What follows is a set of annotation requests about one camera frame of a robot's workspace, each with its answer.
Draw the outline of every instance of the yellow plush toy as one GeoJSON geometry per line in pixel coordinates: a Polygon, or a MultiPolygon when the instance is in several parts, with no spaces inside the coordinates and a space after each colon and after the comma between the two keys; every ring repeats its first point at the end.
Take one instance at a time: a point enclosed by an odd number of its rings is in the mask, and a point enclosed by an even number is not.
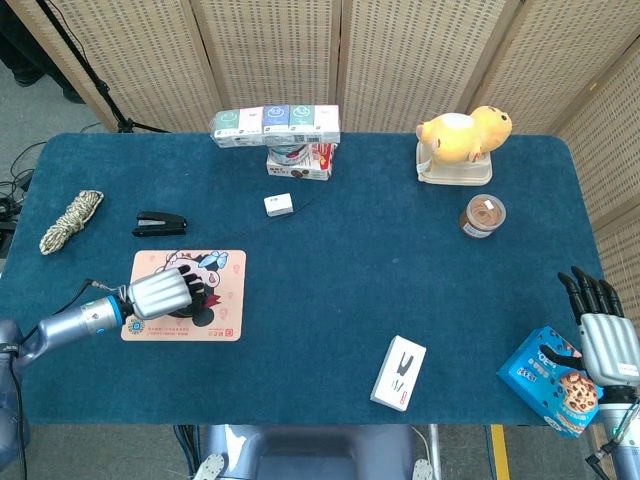
{"type": "Polygon", "coordinates": [[[495,150],[511,134],[509,115],[494,107],[478,107],[471,115],[445,113],[418,125],[416,134],[442,163],[474,161],[495,150]]]}
{"type": "Polygon", "coordinates": [[[511,134],[511,119],[494,107],[471,115],[445,113],[418,125],[418,180],[448,185],[484,185],[492,176],[489,152],[511,134]]]}

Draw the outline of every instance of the woven panel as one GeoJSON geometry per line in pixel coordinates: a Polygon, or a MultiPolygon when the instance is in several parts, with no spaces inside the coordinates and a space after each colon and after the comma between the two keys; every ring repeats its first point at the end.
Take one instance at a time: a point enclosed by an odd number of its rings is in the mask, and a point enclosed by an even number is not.
{"type": "Polygon", "coordinates": [[[226,108],[335,101],[339,0],[193,0],[226,108]]]}
{"type": "Polygon", "coordinates": [[[560,131],[592,223],[640,196],[640,48],[560,131]]]}
{"type": "Polygon", "coordinates": [[[474,102],[509,112],[515,133],[548,133],[571,100],[626,47],[637,1],[545,0],[525,5],[487,86],[474,102]]]}
{"type": "MultiPolygon", "coordinates": [[[[11,3],[19,4],[36,36],[44,35],[41,43],[70,81],[96,98],[93,84],[35,1],[11,3]]],[[[187,0],[55,4],[125,116],[167,130],[207,130],[222,106],[187,0]]],[[[109,112],[101,100],[97,104],[109,112]]]]}
{"type": "Polygon", "coordinates": [[[398,132],[456,108],[506,0],[348,1],[343,129],[398,132]]]}
{"type": "Polygon", "coordinates": [[[640,218],[597,239],[607,280],[620,294],[625,315],[640,332],[640,218]]]}

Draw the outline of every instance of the table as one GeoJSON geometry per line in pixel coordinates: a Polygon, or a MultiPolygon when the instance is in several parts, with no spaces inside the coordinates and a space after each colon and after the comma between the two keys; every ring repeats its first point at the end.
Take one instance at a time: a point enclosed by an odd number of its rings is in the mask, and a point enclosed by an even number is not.
{"type": "MultiPolygon", "coordinates": [[[[38,360],[24,380],[33,423],[541,424],[496,376],[534,328],[577,342],[556,272],[600,273],[566,145],[512,136],[485,187],[419,183],[414,135],[344,134],[329,182],[270,177],[265,148],[205,134],[65,134],[43,151],[0,280],[23,331],[86,277],[126,283],[138,250],[247,252],[236,343],[123,342],[117,332],[38,360]],[[65,248],[38,242],[81,189],[105,199],[65,248]],[[298,213],[268,218],[290,192],[298,213]],[[475,194],[501,229],[466,237],[475,194]],[[185,237],[131,235],[140,210],[179,213],[185,237]],[[427,347],[406,413],[369,401],[394,335],[427,347]]],[[[100,296],[92,292],[85,300],[100,296]]]]}

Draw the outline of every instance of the cartoon mouse pad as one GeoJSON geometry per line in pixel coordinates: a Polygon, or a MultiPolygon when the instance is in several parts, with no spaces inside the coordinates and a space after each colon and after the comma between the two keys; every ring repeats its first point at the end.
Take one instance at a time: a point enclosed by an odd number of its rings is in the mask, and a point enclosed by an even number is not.
{"type": "Polygon", "coordinates": [[[154,320],[127,319],[127,341],[234,342],[242,334],[242,300],[247,255],[242,250],[142,250],[133,260],[131,281],[187,265],[204,283],[202,308],[177,310],[154,320]]]}

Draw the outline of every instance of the floor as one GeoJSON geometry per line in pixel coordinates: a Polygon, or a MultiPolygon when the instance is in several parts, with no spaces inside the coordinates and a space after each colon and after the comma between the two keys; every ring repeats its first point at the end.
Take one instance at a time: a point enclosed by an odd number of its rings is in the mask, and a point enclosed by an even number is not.
{"type": "MultiPolygon", "coordinates": [[[[11,179],[11,163],[30,144],[97,122],[86,106],[65,100],[50,79],[20,88],[1,65],[0,112],[0,180],[11,179]]],[[[91,131],[104,129],[96,126],[91,131]]],[[[35,166],[40,148],[25,154],[14,171],[35,166]]],[[[28,415],[29,406],[25,408],[28,415]]],[[[565,439],[543,427],[510,427],[505,437],[511,478],[595,478],[583,460],[589,451],[586,439],[565,439]]],[[[440,427],[440,446],[444,480],[492,479],[484,427],[440,427]]],[[[423,452],[418,444],[416,452],[423,452]]],[[[36,480],[188,478],[184,457],[168,426],[34,426],[27,459],[30,478],[36,480]]],[[[0,473],[0,480],[19,478],[16,463],[0,473]]]]}

